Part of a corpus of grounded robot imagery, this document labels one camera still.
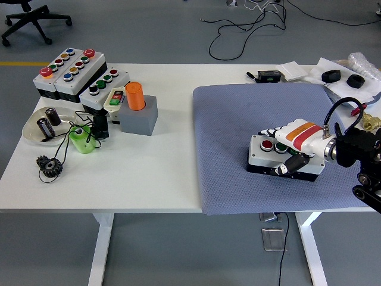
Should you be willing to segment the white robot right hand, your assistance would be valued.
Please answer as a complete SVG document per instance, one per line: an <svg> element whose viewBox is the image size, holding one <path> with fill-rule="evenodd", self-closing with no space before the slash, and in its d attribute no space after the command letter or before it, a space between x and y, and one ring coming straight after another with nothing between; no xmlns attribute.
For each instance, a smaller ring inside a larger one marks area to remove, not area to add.
<svg viewBox="0 0 381 286"><path fill-rule="evenodd" d="M251 136L246 170L314 181L332 160L335 136L304 119Z"/></svg>

